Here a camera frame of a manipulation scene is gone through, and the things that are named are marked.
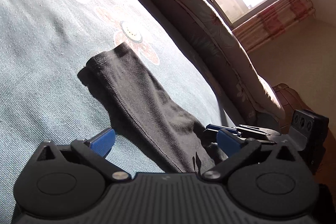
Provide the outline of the grey patterned bed sheet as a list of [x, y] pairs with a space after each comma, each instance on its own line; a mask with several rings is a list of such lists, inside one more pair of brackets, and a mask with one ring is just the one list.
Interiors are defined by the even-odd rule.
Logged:
[[84, 67], [121, 43], [203, 125], [243, 122], [198, 54], [150, 0], [1, 0], [1, 223], [40, 142], [68, 144], [110, 126]]

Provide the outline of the black sweatpants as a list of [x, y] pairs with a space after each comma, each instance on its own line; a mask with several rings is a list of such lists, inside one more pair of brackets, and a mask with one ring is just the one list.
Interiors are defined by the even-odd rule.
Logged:
[[202, 146], [204, 125], [170, 98], [127, 43], [90, 58], [77, 76], [112, 128], [164, 172], [203, 173], [222, 162]]

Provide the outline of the folded floral quilt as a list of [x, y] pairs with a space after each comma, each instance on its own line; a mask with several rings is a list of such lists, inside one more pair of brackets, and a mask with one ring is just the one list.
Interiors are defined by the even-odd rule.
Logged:
[[206, 0], [151, 1], [205, 63], [212, 86], [228, 97], [248, 124], [255, 123], [257, 113], [277, 120], [285, 117], [273, 89]]

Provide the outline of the wooden headboard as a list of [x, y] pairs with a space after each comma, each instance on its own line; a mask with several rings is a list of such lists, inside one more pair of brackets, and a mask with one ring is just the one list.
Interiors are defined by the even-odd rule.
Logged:
[[294, 143], [315, 180], [335, 188], [335, 137], [329, 130], [329, 118], [313, 112], [288, 85], [273, 89], [285, 110], [281, 133]]

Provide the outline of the right pink curtain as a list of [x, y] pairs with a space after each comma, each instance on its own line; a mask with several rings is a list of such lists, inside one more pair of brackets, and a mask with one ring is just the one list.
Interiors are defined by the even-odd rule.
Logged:
[[246, 52], [284, 34], [315, 13], [311, 0], [278, 0], [233, 30]]

